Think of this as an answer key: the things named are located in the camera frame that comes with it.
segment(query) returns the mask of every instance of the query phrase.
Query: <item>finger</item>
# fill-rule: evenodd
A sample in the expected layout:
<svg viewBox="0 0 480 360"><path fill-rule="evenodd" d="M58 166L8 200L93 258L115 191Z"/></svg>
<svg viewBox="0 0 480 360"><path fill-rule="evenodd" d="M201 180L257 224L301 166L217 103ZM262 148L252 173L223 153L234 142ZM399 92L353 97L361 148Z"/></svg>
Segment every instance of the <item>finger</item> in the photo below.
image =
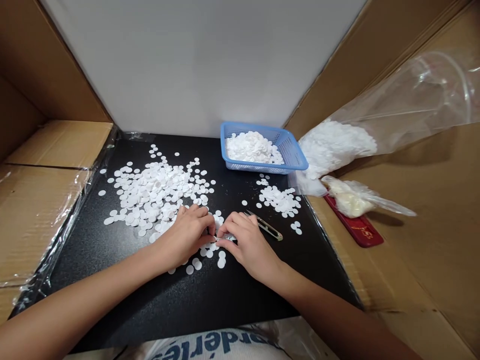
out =
<svg viewBox="0 0 480 360"><path fill-rule="evenodd" d="M248 217L247 215L245 215L245 213L244 213L243 211L240 211L240 212L238 213L238 215L240 215L242 218L244 218L244 219L246 219L246 220L249 219L249 217Z"/></svg>
<svg viewBox="0 0 480 360"><path fill-rule="evenodd" d="M177 217L182 216L186 212L187 212L187 208L185 206L180 206L180 208L178 209Z"/></svg>
<svg viewBox="0 0 480 360"><path fill-rule="evenodd" d="M238 236L237 234L240 234L240 231L242 228L240 225L234 223L233 221L225 221L222 226L218 229L218 233L216 234L217 238L223 238L225 234L231 233L233 234L237 239Z"/></svg>
<svg viewBox="0 0 480 360"><path fill-rule="evenodd" d="M196 217L201 218L207 215L209 213L209 210L205 206L202 206L195 210L194 213Z"/></svg>
<svg viewBox="0 0 480 360"><path fill-rule="evenodd" d="M259 221L257 220L257 216L256 215L250 215L248 217L248 219L253 223L253 225L255 226L258 226L259 225Z"/></svg>
<svg viewBox="0 0 480 360"><path fill-rule="evenodd" d="M210 233L210 235L215 235L215 219L212 215L201 217L198 220L200 221L202 229L208 228L208 232Z"/></svg>
<svg viewBox="0 0 480 360"><path fill-rule="evenodd" d="M228 217L226 218L225 222L232 221L237 225L247 226L250 225L249 220L246 217L242 217L238 212L233 211Z"/></svg>
<svg viewBox="0 0 480 360"><path fill-rule="evenodd" d="M235 257L235 259L236 259L240 264L242 263L242 262L241 262L242 252L240 251L240 248L239 248L237 245L235 245L232 241L230 241L230 240L225 240L225 239L223 239L223 240L218 240L218 241L216 242L216 245L217 245L218 247L227 249L228 252L229 252L230 254L232 254L232 255Z"/></svg>
<svg viewBox="0 0 480 360"><path fill-rule="evenodd" d="M195 210L197 210L199 206L197 204L192 204L190 208L187 210L188 213L193 213Z"/></svg>
<svg viewBox="0 0 480 360"><path fill-rule="evenodd" d="M215 238L212 235L202 235L198 239L198 247L201 247L204 244L214 243Z"/></svg>

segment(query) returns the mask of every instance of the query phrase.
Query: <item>blue plastic basket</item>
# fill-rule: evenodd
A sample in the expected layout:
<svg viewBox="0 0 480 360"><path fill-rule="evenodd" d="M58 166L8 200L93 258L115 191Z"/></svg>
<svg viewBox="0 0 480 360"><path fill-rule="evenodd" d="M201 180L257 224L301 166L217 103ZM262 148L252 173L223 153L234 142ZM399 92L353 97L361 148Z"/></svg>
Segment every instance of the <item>blue plastic basket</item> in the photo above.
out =
<svg viewBox="0 0 480 360"><path fill-rule="evenodd" d="M231 138L234 133L239 135L240 133L247 133L249 131L259 132L264 138L276 145L285 164L265 164L261 162L238 161L229 158L225 147L225 139ZM220 144L221 156L223 160L225 160L226 167L231 170L286 175L295 170L306 170L309 167L309 163L302 149L300 149L299 143L295 140L293 134L285 129L227 121L221 125Z"/></svg>

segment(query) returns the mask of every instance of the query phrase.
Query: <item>small scissors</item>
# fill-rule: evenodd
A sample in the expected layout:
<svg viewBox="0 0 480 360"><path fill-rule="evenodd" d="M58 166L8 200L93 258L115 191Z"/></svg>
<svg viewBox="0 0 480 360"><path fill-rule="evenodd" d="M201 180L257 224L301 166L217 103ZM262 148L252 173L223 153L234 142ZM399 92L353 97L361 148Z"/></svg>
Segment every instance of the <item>small scissors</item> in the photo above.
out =
<svg viewBox="0 0 480 360"><path fill-rule="evenodd" d="M258 226L261 227L263 230L265 230L267 233L272 235L277 241L282 241L284 239L283 235L279 233L277 230L275 230L273 227L271 227L269 224L267 224L266 221L264 221L261 217L255 215L253 212L250 210L247 210L248 213L244 212L245 215L250 216L254 215L258 221Z"/></svg>

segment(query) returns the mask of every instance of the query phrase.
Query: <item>white backdrop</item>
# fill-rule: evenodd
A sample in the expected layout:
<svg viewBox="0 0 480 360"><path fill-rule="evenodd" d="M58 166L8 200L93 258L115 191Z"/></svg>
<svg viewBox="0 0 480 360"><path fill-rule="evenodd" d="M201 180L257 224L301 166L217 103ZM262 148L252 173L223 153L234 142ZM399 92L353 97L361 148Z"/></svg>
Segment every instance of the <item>white backdrop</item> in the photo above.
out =
<svg viewBox="0 0 480 360"><path fill-rule="evenodd" d="M282 126L365 0L42 0L124 131Z"/></svg>

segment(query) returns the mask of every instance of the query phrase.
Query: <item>black table surface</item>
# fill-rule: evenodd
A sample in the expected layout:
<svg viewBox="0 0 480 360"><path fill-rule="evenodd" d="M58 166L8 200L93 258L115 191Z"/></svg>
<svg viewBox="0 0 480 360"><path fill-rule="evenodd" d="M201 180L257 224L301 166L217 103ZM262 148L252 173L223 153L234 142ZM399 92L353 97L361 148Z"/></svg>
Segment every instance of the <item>black table surface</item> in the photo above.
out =
<svg viewBox="0 0 480 360"><path fill-rule="evenodd" d="M261 185L259 173L228 170L222 159L220 140L216 138L152 135L151 141L120 139L115 144L105 174L97 173L93 188L80 209L74 226L65 241L58 260L42 292L52 294L74 282L103 270L149 244L155 230L140 237L139 227L127 226L124 221L104 225L113 209L120 210L119 196L113 183L114 171L132 161L133 169L144 169L145 164L159 161L149 154L151 144L167 157L168 163L187 165L195 157L201 170L207 170L207 182L214 193L207 194L212 213L222 212L224 218L232 211L251 210L283 234L283 241L275 241L265 234L278 256L298 272L337 294L355 306L360 306L347 275L335 252L302 199L295 217L283 218L271 206L257 208ZM288 177L269 174L270 185L287 189ZM100 190L106 195L99 196ZM191 205L190 199L184 204ZM290 225L301 223L302 235ZM73 352L137 345L208 330L236 327L267 320L297 316L297 311L284 299L254 280L247 271L225 251L226 265L218 268L218 251L212 258L197 257L202 262L200 271L186 273L186 265L173 275L163 274L148 282L102 318L78 343Z"/></svg>

